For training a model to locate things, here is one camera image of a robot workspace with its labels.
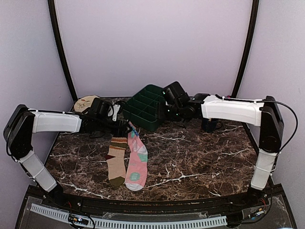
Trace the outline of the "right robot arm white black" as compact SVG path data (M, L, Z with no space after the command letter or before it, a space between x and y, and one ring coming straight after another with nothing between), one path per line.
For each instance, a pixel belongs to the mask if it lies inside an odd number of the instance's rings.
M281 152L284 122L275 99L272 96L263 100L236 99L217 94L196 94L189 97L179 82L164 87L162 95L165 103L161 105L161 113L168 120L201 119L202 128L207 132L215 129L215 122L219 119L260 127L259 153L254 174L241 201L242 205L255 206L262 198Z

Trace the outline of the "green compartment tray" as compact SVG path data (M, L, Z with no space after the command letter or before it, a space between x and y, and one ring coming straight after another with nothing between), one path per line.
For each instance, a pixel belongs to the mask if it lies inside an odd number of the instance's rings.
M160 103L164 102L163 89L149 84L132 96L123 106L123 116L147 131L155 131L163 123L158 117Z

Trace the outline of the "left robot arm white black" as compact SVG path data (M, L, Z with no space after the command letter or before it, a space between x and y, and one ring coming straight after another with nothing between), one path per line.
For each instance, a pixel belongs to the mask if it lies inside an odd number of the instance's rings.
M67 204L67 197L61 193L62 187L35 154L32 135L40 132L104 132L122 136L128 129L128 121L113 119L119 111L99 97L94 98L90 105L74 108L71 112L30 109L20 104L3 130L7 155L49 193L48 199L55 207L63 208Z

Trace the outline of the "pink patterned sock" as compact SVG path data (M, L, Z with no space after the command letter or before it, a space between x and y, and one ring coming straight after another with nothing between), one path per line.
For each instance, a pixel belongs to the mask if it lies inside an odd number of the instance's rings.
M125 185L131 191L144 188L147 180L148 151L134 125L129 122L131 131L128 133L128 146L130 149L129 163L125 177Z

